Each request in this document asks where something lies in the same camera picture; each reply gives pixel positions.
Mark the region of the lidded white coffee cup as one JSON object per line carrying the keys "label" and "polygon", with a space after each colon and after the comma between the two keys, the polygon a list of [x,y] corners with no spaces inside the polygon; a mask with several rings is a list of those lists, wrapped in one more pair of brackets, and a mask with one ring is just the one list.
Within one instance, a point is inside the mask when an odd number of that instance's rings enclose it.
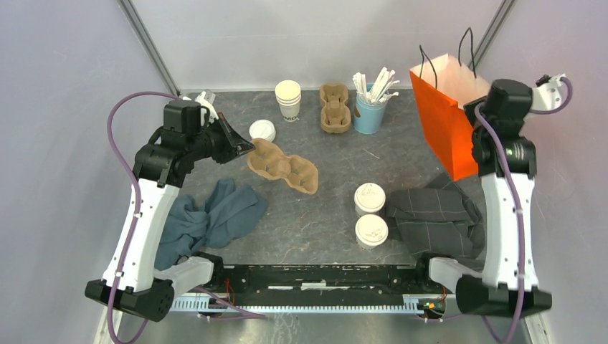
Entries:
{"label": "lidded white coffee cup", "polygon": [[380,216],[366,214],[356,222],[355,233],[356,241],[362,249],[373,249],[386,241],[389,229]]}

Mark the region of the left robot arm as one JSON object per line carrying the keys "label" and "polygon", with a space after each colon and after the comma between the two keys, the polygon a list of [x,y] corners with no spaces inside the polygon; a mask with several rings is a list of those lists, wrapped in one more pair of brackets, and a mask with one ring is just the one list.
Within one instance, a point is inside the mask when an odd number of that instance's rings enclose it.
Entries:
{"label": "left robot arm", "polygon": [[225,283],[221,257],[195,254],[162,271],[154,262],[169,210],[194,163],[205,158],[226,163],[252,149],[224,118],[156,129],[127,170],[131,199],[113,258],[101,279],[86,284],[85,296],[109,310],[159,322],[177,297],[195,287],[220,290]]}

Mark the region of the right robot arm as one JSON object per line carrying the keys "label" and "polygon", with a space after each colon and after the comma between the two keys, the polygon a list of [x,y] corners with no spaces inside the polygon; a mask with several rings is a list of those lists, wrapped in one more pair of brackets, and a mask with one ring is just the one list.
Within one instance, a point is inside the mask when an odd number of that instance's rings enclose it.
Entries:
{"label": "right robot arm", "polygon": [[463,314],[522,317],[550,310],[550,292],[538,286],[531,249],[531,198],[537,172],[536,147],[519,134],[525,107],[486,113],[484,99],[465,107],[473,114],[487,214],[487,255],[482,272],[452,257],[430,257],[414,273],[423,292],[440,285],[454,292]]}

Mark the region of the orange paper bag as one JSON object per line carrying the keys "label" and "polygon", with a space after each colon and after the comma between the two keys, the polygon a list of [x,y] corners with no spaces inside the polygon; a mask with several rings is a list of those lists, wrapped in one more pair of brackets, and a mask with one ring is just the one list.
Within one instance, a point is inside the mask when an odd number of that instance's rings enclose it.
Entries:
{"label": "orange paper bag", "polygon": [[463,106],[487,95],[489,83],[470,65],[443,54],[429,58],[419,47],[422,62],[409,70],[424,138],[454,181],[478,173],[472,156],[472,132]]}

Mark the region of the stack of white lids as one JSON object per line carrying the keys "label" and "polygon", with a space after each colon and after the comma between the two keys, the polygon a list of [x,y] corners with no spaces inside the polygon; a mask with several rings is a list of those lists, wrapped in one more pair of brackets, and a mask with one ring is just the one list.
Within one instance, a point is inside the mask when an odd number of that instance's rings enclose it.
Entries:
{"label": "stack of white lids", "polygon": [[276,129],[270,120],[256,120],[249,128],[251,139],[261,138],[273,142],[276,137]]}

